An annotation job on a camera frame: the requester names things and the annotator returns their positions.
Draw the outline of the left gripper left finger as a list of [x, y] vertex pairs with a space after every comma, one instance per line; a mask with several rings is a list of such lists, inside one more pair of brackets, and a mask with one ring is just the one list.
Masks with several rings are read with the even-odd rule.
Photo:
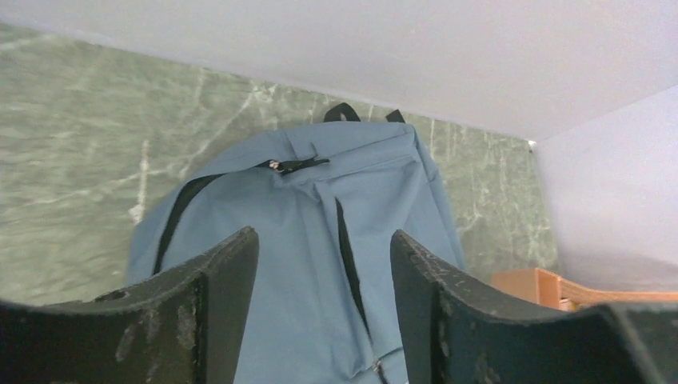
[[231, 383], [259, 241], [250, 227], [93, 301], [1, 304], [4, 383]]

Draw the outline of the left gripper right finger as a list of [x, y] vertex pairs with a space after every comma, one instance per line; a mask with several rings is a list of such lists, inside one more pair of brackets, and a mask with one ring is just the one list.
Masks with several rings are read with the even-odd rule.
[[567, 313], [500, 292], [398, 230], [390, 245], [412, 383], [674, 383], [677, 305]]

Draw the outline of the blue-grey backpack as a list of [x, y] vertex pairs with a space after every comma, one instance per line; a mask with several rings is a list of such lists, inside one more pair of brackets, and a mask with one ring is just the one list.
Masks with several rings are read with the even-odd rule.
[[260, 242], [238, 383], [406, 383], [390, 240], [403, 230], [448, 263], [464, 255], [443, 178], [400, 114], [363, 122], [340, 104], [318, 124], [219, 154], [152, 209], [127, 282], [245, 226]]

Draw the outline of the orange plastic desk organizer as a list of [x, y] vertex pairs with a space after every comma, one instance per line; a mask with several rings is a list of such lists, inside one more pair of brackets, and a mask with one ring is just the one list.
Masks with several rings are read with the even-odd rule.
[[596, 290], [541, 268], [497, 272], [491, 276], [491, 285], [525, 301], [567, 312], [603, 302], [675, 302], [677, 300], [676, 292]]

